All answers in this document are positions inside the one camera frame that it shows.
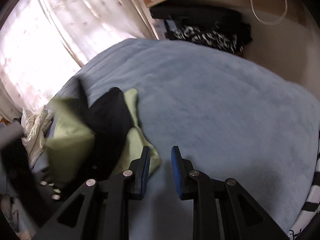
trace clothes on shelf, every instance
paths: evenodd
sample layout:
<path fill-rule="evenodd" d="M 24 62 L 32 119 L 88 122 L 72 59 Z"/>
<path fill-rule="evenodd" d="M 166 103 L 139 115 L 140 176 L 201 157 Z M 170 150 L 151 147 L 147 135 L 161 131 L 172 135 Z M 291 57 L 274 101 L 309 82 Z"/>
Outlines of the clothes on shelf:
<path fill-rule="evenodd" d="M 159 38 L 188 41 L 232 54 L 242 52 L 251 38 L 251 27 L 237 11 L 221 7 L 156 6 L 151 8 Z"/>

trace white cable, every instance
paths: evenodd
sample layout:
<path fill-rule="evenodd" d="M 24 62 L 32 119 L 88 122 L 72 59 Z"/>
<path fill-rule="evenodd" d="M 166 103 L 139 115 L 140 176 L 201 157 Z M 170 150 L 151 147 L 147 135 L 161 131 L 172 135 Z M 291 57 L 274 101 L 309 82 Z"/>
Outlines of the white cable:
<path fill-rule="evenodd" d="M 285 9 L 284 9 L 283 14 L 279 17 L 279 19 L 277 19 L 274 22 L 265 22 L 265 21 L 260 20 L 259 17 L 256 15 L 256 13 L 255 13 L 255 11 L 253 9 L 253 1 L 250 0 L 251 9 L 252 9 L 252 12 L 253 12 L 254 16 L 258 19 L 259 22 L 261 22 L 261 23 L 263 23 L 265 25 L 277 25 L 285 18 L 285 16 L 287 15 L 287 11 L 288 11 L 288 3 L 287 3 L 287 0 L 284 0 L 284 2 L 285 2 Z"/>

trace triangular cutout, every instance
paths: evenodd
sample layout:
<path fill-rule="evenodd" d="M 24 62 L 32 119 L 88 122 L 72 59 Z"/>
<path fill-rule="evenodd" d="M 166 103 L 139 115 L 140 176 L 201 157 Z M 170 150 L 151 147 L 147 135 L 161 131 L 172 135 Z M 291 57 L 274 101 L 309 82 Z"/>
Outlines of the triangular cutout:
<path fill-rule="evenodd" d="M 244 216 L 244 221 L 248 227 L 254 226 L 263 222 L 263 218 L 255 210 L 255 208 L 244 198 L 242 195 L 238 195 L 238 201 Z"/>
<path fill-rule="evenodd" d="M 60 224 L 74 228 L 77 224 L 79 213 L 84 201 L 84 195 L 77 196 L 72 203 L 62 212 L 57 221 Z"/>

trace bed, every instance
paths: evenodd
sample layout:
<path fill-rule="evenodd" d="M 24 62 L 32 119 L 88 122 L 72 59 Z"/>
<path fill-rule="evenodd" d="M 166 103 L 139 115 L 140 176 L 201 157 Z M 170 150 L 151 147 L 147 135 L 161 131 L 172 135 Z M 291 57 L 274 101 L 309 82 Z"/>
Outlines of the bed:
<path fill-rule="evenodd" d="M 162 159 L 145 199 L 130 203 L 130 239 L 192 238 L 192 201 L 180 201 L 173 182 L 174 145 L 211 178 L 238 180 L 289 232 L 319 151 L 320 104 L 306 89 L 248 60 L 182 41 L 125 40 L 93 58 L 56 97 L 77 97 L 77 76 L 90 105 L 111 87 L 136 88 L 141 128 Z M 33 171 L 45 166 L 44 153 Z"/>

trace metal screw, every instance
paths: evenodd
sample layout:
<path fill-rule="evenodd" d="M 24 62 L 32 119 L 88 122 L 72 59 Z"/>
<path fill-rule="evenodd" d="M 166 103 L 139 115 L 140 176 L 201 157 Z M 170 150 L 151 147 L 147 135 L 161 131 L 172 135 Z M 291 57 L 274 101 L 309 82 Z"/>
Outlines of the metal screw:
<path fill-rule="evenodd" d="M 200 175 L 200 171 L 197 171 L 197 170 L 190 171 L 190 175 L 192 177 L 197 177 Z"/>
<path fill-rule="evenodd" d="M 60 199 L 60 196 L 54 194 L 54 195 L 51 196 L 51 198 L 54 199 L 54 200 L 59 200 L 59 199 Z"/>
<path fill-rule="evenodd" d="M 237 184 L 237 182 L 234 179 L 227 179 L 227 184 L 229 186 L 234 186 L 235 184 Z"/>
<path fill-rule="evenodd" d="M 125 177 L 130 177 L 133 174 L 132 170 L 125 170 L 124 172 L 122 172 L 123 176 Z"/>
<path fill-rule="evenodd" d="M 96 184 L 96 181 L 94 179 L 88 179 L 86 182 L 88 187 L 93 186 L 94 184 Z"/>

